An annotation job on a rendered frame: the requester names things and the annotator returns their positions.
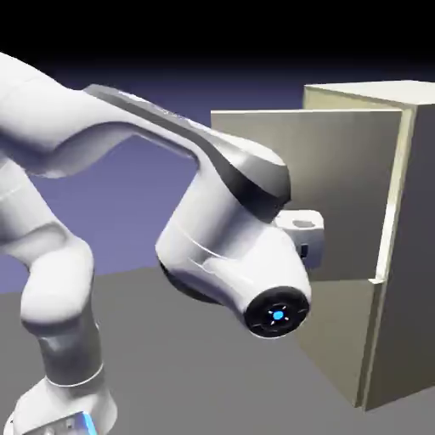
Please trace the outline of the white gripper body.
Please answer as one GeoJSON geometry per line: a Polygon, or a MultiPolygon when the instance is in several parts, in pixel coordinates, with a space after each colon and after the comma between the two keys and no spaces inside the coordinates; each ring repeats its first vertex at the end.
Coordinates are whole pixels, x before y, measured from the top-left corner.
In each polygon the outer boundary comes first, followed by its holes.
{"type": "Polygon", "coordinates": [[[324,250],[324,219],[314,210],[282,210],[274,223],[293,240],[305,268],[318,268],[324,250]]]}

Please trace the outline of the beige cabinet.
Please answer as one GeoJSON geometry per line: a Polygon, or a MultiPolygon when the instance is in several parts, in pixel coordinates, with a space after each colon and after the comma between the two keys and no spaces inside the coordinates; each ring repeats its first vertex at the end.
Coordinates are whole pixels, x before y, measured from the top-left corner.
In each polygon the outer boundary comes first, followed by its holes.
{"type": "Polygon", "coordinates": [[[303,103],[402,111],[356,400],[370,411],[435,387],[435,82],[311,84],[303,103]]]}

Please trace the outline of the beige cabinet door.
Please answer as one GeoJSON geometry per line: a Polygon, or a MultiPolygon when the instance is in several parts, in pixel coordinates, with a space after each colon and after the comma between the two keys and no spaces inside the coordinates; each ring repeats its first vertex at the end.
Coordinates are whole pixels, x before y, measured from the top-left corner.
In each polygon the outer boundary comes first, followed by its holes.
{"type": "Polygon", "coordinates": [[[379,279],[315,281],[310,314],[296,332],[300,348],[355,408],[362,404],[382,285],[379,279]]]}
{"type": "Polygon", "coordinates": [[[215,110],[212,128],[277,153],[291,176],[290,209],[325,221],[316,280],[376,275],[400,110],[215,110]]]}

